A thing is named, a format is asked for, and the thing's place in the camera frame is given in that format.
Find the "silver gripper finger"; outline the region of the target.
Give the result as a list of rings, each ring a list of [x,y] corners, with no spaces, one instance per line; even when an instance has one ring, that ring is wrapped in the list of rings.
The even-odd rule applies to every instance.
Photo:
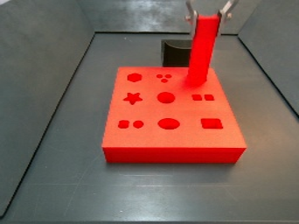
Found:
[[[187,0],[186,1],[188,15],[184,17],[186,21],[191,25],[191,36],[195,35],[196,23],[198,23],[198,11],[192,8],[192,2],[194,2],[194,0]]]
[[[218,18],[219,18],[219,27],[218,27],[218,35],[222,34],[224,29],[224,24],[232,18],[232,10],[236,7],[239,0],[228,0],[224,4],[223,8],[218,11]]]

